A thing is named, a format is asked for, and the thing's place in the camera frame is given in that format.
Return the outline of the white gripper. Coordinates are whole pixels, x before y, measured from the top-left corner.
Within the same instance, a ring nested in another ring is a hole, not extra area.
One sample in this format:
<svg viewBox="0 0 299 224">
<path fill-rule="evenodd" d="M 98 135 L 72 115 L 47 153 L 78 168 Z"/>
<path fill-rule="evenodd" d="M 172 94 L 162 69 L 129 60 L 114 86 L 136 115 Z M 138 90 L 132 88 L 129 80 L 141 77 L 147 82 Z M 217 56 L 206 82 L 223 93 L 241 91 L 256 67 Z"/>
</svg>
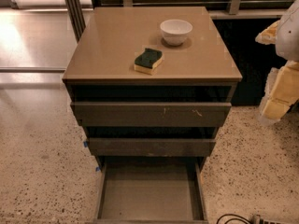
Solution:
<svg viewBox="0 0 299 224">
<path fill-rule="evenodd" d="M 259 105 L 261 124 L 274 124 L 299 100 L 299 0 L 295 0 L 279 21 L 258 33 L 255 41 L 276 43 L 276 54 L 288 60 L 268 74 L 264 97 Z"/>
</svg>

